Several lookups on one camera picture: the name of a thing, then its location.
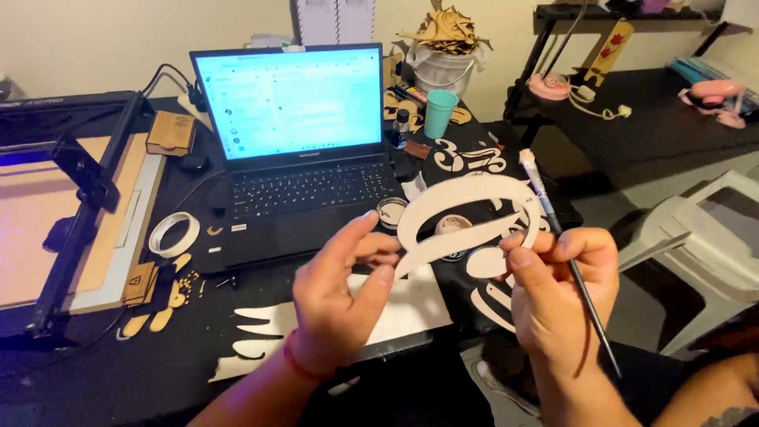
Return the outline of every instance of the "paintbrush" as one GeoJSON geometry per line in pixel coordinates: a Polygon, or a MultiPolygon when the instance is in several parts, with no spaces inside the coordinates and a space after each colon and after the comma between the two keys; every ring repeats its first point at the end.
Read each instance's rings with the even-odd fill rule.
{"type": "MultiPolygon", "coordinates": [[[[528,176],[530,177],[530,182],[532,182],[532,186],[535,188],[537,198],[540,200],[540,204],[543,205],[543,209],[546,211],[546,215],[548,216],[548,224],[551,226],[551,231],[558,238],[564,232],[564,230],[562,229],[561,224],[559,224],[559,219],[556,217],[556,212],[551,205],[551,201],[548,200],[546,187],[543,185],[543,180],[540,178],[540,173],[537,171],[537,166],[535,165],[535,155],[532,153],[532,150],[526,149],[520,151],[519,163],[521,163],[522,167],[524,167],[524,171],[527,172],[528,176]]],[[[609,341],[606,340],[606,335],[603,332],[601,320],[598,318],[598,313],[596,313],[596,308],[593,306],[591,296],[587,293],[587,287],[585,286],[585,281],[580,275],[580,269],[577,267],[577,262],[575,262],[574,259],[571,259],[567,262],[567,264],[569,265],[569,270],[572,272],[572,277],[575,278],[575,285],[580,291],[580,295],[582,296],[582,299],[585,303],[585,307],[591,314],[591,321],[593,322],[593,327],[596,330],[598,339],[601,341],[603,348],[609,355],[609,359],[611,360],[612,365],[614,365],[614,370],[616,371],[617,376],[619,376],[621,379],[622,371],[619,370],[619,365],[617,365],[616,359],[614,359],[614,354],[612,353],[612,349],[609,346],[609,341]]]]}

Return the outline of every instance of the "laptop touchpad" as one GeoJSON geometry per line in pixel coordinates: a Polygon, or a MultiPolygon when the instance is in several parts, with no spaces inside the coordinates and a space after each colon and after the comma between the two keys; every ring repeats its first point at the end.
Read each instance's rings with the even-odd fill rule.
{"type": "Polygon", "coordinates": [[[284,253],[295,253],[321,249],[340,228],[336,211],[312,211],[277,219],[276,235],[284,253]]]}

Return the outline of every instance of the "laptop keyboard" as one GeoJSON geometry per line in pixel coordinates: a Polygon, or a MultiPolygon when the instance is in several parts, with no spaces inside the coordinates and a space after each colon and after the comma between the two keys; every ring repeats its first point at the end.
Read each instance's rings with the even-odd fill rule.
{"type": "Polygon", "coordinates": [[[381,164],[351,166],[235,182],[234,219],[289,214],[394,195],[393,174],[381,164]]]}

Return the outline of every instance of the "hand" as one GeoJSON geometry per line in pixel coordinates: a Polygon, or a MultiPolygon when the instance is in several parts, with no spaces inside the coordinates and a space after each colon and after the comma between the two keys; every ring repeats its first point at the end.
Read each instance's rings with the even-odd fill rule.
{"type": "Polygon", "coordinates": [[[616,245],[605,229],[565,231],[558,241],[540,232],[532,249],[522,248],[524,232],[499,246],[515,276],[512,316],[517,338],[530,356],[561,375],[576,377],[586,362],[596,363],[600,341],[566,261],[575,259],[604,328],[619,291],[616,245]]]}
{"type": "Polygon", "coordinates": [[[295,361],[312,374],[327,375],[350,364],[385,308],[401,244],[394,237],[371,232],[379,218],[371,210],[352,220],[295,273],[292,292],[298,331],[291,350],[295,361]],[[347,279],[357,262],[370,265],[374,272],[352,296],[347,279]]]}

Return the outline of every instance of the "red string bracelet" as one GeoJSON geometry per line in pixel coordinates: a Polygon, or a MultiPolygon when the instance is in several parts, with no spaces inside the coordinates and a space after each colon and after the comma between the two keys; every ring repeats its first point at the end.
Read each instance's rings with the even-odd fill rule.
{"type": "Polygon", "coordinates": [[[324,382],[326,380],[329,380],[332,378],[332,374],[329,375],[317,375],[313,374],[309,371],[307,371],[303,366],[300,366],[298,362],[295,360],[295,357],[292,355],[292,349],[290,347],[292,343],[292,338],[295,336],[295,331],[298,329],[294,329],[285,340],[285,345],[282,347],[282,352],[285,355],[285,360],[287,361],[288,365],[290,365],[290,368],[295,372],[295,374],[299,377],[306,378],[312,381],[316,382],[324,382]]]}

